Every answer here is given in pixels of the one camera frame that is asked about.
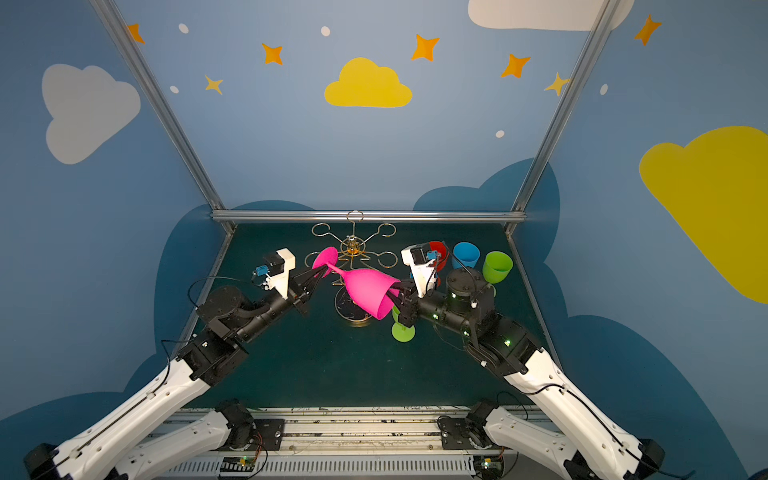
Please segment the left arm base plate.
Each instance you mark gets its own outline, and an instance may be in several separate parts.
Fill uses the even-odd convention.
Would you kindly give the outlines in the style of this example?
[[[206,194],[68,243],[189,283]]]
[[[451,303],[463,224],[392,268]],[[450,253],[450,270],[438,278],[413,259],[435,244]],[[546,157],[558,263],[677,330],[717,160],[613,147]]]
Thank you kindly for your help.
[[[285,420],[282,418],[254,419],[251,437],[244,449],[257,451],[265,449],[269,452],[279,451],[285,431]]]

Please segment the green wine glass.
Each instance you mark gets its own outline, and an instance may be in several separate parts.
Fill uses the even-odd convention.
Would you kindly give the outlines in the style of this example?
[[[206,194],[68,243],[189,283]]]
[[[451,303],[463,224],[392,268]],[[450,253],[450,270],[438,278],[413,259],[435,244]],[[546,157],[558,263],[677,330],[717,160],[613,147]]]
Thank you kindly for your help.
[[[393,338],[401,343],[412,341],[415,337],[415,328],[413,326],[405,326],[399,321],[400,311],[397,307],[393,307],[391,313],[394,320],[391,328]]]
[[[485,257],[482,274],[486,282],[495,285],[507,278],[513,266],[513,259],[509,255],[501,251],[491,251]]]

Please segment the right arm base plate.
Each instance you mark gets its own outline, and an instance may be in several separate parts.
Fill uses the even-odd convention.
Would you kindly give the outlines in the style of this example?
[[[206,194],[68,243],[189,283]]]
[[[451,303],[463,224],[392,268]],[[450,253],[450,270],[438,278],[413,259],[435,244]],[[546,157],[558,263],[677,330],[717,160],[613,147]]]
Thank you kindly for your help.
[[[466,418],[440,416],[436,420],[443,450],[499,450],[485,430]]]

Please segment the blue wine glass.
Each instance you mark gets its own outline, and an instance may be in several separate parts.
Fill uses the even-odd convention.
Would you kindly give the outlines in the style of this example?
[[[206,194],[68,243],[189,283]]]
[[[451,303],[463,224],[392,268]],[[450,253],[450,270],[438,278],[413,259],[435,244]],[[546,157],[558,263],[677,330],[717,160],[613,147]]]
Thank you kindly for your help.
[[[453,247],[451,262],[454,269],[474,268],[479,259],[480,250],[473,243],[459,242]]]

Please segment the pink wine glass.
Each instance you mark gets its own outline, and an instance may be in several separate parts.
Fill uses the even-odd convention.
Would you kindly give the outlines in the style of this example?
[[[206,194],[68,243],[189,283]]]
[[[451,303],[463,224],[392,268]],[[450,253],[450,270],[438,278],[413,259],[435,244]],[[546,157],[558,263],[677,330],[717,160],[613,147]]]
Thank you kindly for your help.
[[[399,280],[372,269],[343,270],[337,266],[337,261],[338,251],[329,247],[316,256],[312,268],[328,267],[338,274],[357,306],[377,320],[384,319],[394,307],[389,294]]]

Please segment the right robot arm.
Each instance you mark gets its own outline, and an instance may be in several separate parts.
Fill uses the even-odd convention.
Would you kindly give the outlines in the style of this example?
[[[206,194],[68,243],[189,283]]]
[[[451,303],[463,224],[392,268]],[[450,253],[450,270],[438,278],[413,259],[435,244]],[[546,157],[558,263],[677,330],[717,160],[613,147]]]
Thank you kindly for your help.
[[[555,431],[482,401],[467,426],[563,479],[645,479],[661,470],[665,452],[612,421],[571,382],[549,352],[519,322],[495,308],[499,295],[474,269],[450,273],[444,292],[420,295],[412,279],[386,294],[406,324],[425,319],[463,338],[464,350],[483,368],[531,400]]]

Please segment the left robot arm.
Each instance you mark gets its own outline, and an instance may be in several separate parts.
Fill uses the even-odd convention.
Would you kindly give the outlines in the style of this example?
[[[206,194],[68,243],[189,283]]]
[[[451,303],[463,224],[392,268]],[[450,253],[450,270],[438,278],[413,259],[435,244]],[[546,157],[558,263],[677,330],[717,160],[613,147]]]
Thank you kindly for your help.
[[[285,273],[259,300],[234,285],[212,291],[197,308],[203,330],[169,358],[145,387],[85,431],[59,445],[42,443],[24,458],[32,479],[150,478],[229,438],[230,421],[215,413],[204,424],[178,434],[168,457],[153,460],[139,444],[191,400],[230,375],[248,356],[247,342],[293,309],[305,312],[327,266]]]

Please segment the red wine glass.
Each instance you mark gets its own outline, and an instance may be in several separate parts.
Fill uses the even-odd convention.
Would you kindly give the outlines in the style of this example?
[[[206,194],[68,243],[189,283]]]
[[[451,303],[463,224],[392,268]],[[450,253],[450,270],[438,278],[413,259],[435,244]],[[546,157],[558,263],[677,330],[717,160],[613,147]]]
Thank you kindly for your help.
[[[429,245],[430,250],[434,251],[437,255],[438,263],[436,268],[437,271],[440,272],[445,268],[446,263],[448,262],[448,249],[445,243],[441,241],[431,241]]]

